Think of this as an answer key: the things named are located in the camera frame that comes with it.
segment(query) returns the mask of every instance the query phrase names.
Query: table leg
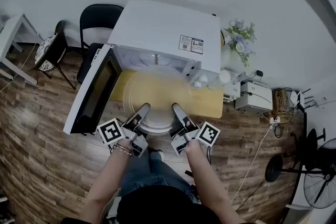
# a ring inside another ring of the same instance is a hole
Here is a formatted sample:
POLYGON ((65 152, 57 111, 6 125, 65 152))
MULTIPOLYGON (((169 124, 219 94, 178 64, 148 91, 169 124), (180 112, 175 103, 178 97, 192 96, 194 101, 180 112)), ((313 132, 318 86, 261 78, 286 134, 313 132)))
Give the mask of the table leg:
POLYGON ((16 65, 14 65, 12 62, 10 62, 9 60, 7 60, 6 58, 3 58, 1 60, 1 62, 3 64, 5 64, 6 66, 8 66, 8 68, 12 69, 15 73, 17 73, 18 75, 20 75, 21 77, 23 77, 24 79, 26 79, 27 81, 29 81, 31 84, 36 85, 37 84, 37 80, 32 78, 31 76, 29 76, 27 73, 24 73, 21 69, 19 69, 16 65))
POLYGON ((14 40, 12 41, 12 45, 15 49, 17 49, 19 52, 23 52, 23 48, 21 48, 14 40))
POLYGON ((31 24, 28 22, 28 20, 26 19, 25 16, 23 16, 23 18, 22 18, 22 23, 28 29, 28 31, 30 33, 32 33, 34 36, 37 37, 36 42, 41 44, 43 42, 43 39, 40 37, 40 35, 37 33, 37 31, 35 31, 35 29, 31 26, 31 24))
POLYGON ((4 70, 0 69, 0 74, 5 76, 7 79, 13 79, 13 76, 11 76, 10 74, 8 74, 7 72, 5 72, 4 70))

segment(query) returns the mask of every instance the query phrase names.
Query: white table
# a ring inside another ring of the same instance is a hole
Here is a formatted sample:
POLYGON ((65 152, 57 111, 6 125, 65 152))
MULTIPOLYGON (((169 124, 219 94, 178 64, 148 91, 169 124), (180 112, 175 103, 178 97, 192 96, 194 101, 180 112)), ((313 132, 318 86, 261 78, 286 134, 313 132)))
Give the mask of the white table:
MULTIPOLYGON (((34 28, 30 25, 25 15, 22 13, 15 17, 10 18, 4 26, 4 29, 0 32, 0 62, 5 64, 8 68, 12 69, 15 73, 29 81, 30 83, 36 85, 37 80, 29 76, 27 73, 24 73, 21 69, 15 66, 12 62, 6 59, 6 55, 11 45, 13 45, 18 51, 22 52, 22 48, 13 40, 19 27, 23 24, 28 31, 36 37, 37 43, 42 43, 43 40, 34 30, 34 28)), ((0 69, 0 74, 3 76, 13 79, 13 76, 8 74, 7 72, 0 69)))

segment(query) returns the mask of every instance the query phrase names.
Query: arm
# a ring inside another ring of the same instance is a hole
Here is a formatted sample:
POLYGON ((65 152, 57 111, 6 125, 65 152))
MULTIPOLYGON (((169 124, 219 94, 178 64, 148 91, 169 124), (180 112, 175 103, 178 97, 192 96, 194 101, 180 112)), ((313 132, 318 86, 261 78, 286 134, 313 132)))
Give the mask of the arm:
POLYGON ((190 141, 185 151, 202 204, 210 208, 222 224, 245 223, 233 209, 229 196, 206 159, 199 141, 190 141))
MULTIPOLYGON (((128 140, 119 140, 118 144, 132 150, 130 141, 128 140)), ((99 223, 105 205, 111 200, 120 187, 121 179, 126 170, 129 158, 130 156, 128 154, 117 148, 112 151, 104 168, 90 188, 84 209, 79 216, 80 220, 89 223, 99 223)))

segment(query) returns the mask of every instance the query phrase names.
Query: bracelet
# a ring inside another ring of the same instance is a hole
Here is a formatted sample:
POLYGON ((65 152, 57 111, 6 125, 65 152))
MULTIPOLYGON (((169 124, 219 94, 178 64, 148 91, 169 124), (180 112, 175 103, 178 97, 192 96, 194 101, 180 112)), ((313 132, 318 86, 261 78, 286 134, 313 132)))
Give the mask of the bracelet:
POLYGON ((125 148, 125 147, 123 147, 121 145, 119 145, 118 143, 113 145, 112 150, 114 150, 115 148, 117 148, 120 151, 126 153, 127 155, 132 156, 132 152, 130 150, 128 150, 127 148, 125 148))

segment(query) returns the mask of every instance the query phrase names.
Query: jeans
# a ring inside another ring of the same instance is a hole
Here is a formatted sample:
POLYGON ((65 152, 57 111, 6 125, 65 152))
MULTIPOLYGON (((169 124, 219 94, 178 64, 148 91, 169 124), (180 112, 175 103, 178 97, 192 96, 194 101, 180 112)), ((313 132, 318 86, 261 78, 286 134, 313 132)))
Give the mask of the jeans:
POLYGON ((196 191, 161 160, 159 153, 152 152, 149 154, 148 150, 146 150, 140 158, 132 155, 121 182, 121 196, 125 196, 136 189, 152 185, 178 188, 187 194, 192 202, 198 203, 196 191))

